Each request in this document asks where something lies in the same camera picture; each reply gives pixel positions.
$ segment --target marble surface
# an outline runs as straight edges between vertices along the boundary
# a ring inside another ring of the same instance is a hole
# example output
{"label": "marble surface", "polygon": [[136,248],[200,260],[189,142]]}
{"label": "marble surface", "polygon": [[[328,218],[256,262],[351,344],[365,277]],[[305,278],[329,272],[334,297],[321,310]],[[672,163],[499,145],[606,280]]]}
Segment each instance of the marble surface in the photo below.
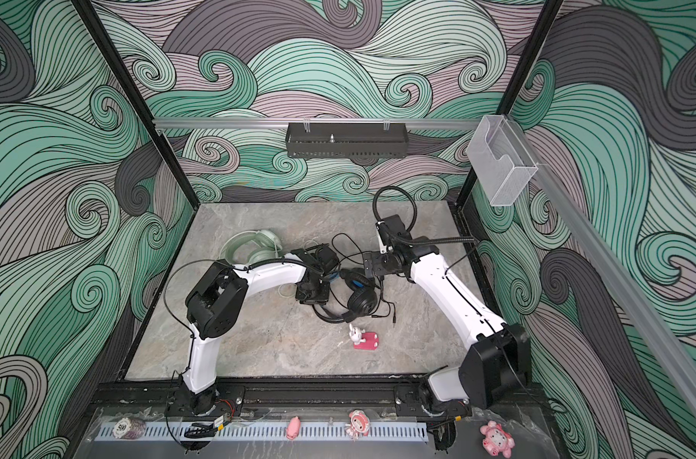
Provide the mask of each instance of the marble surface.
{"label": "marble surface", "polygon": [[[419,202],[412,235],[457,236],[447,204]],[[406,223],[411,206],[406,202],[381,202],[383,216],[399,214]],[[200,207],[175,269],[186,262],[217,258],[233,234],[247,229],[268,228],[281,238],[286,249],[302,247],[309,239],[329,243],[334,234],[345,231],[362,250],[377,250],[377,234],[371,203],[215,203]],[[335,239],[343,253],[357,252],[344,236]],[[248,247],[236,253],[248,254]],[[462,244],[440,246],[449,263],[464,255]],[[167,304],[185,321],[184,299],[210,263],[184,268],[169,282]],[[357,266],[348,262],[344,267]],[[453,271],[481,298],[467,260]],[[457,365],[465,349],[442,311],[419,286],[397,276],[385,280],[385,297],[397,304],[397,323],[391,317],[361,317],[354,324],[377,332],[377,350],[355,350],[348,337],[348,325],[328,324],[312,307],[294,300],[294,286],[262,291],[248,298],[236,325],[225,335],[217,363],[219,376],[265,376],[298,374],[365,374],[427,372],[443,365]],[[333,291],[343,304],[350,290],[342,280],[333,282]],[[344,311],[331,297],[328,308]],[[385,314],[381,305],[378,314]],[[189,334],[169,316],[160,297],[126,375],[131,381],[169,379],[172,371],[187,365]]]}

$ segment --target robotic arm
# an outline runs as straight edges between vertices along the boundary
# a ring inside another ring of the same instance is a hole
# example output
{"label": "robotic arm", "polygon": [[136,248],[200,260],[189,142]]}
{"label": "robotic arm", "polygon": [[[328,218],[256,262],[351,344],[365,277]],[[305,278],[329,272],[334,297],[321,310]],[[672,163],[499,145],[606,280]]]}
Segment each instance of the robotic arm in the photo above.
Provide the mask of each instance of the robotic arm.
{"label": "robotic arm", "polygon": [[[428,409],[441,412],[454,399],[468,399],[487,408],[516,381],[527,383],[531,374],[529,337],[517,325],[509,326],[494,314],[448,268],[435,241],[412,239],[398,215],[376,224],[380,250],[364,254],[366,277],[404,273],[422,287],[445,313],[468,353],[460,366],[432,373],[424,398]],[[284,283],[298,285],[297,299],[325,304],[330,281],[324,274],[338,266],[338,257],[326,245],[306,252],[292,251],[283,259],[261,266],[214,263],[188,295],[187,318],[194,335],[184,383],[194,396],[195,412],[212,406],[216,357],[223,335],[236,323],[244,299]]]}

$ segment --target red base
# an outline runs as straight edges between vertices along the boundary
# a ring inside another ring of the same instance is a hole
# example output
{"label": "red base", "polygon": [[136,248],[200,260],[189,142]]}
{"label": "red base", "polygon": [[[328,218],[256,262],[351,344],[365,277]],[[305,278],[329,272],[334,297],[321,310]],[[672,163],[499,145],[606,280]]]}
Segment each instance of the red base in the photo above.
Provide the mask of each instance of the red base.
{"label": "red base", "polygon": [[362,336],[365,339],[365,343],[353,344],[353,349],[364,349],[364,350],[374,350],[379,347],[379,335],[372,331],[365,332]]}

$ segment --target wall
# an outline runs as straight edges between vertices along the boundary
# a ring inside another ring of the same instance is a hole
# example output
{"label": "wall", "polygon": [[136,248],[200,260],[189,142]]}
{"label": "wall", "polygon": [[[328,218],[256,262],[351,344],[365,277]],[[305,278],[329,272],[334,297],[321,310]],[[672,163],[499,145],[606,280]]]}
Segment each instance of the wall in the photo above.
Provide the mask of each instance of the wall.
{"label": "wall", "polygon": [[[468,118],[496,111],[543,0],[94,3],[156,117]],[[454,200],[469,167],[463,132],[362,164],[288,158],[284,131],[169,135],[203,201]]]}
{"label": "wall", "polygon": [[[512,116],[696,361],[696,2],[604,4],[557,18]],[[573,457],[696,457],[696,420],[544,191],[473,199]]]}
{"label": "wall", "polygon": [[0,2],[0,457],[59,457],[192,215],[68,0]]}

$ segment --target green headphones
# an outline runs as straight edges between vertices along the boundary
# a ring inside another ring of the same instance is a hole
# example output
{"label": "green headphones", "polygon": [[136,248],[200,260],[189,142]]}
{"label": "green headphones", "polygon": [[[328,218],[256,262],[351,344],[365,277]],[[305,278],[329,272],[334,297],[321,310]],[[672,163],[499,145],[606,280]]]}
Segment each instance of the green headphones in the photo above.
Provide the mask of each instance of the green headphones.
{"label": "green headphones", "polygon": [[276,234],[269,230],[243,231],[232,236],[220,250],[220,258],[225,259],[231,264],[240,263],[233,256],[241,246],[254,243],[257,248],[249,253],[249,258],[245,264],[254,264],[262,260],[278,259],[282,250],[282,243]]}

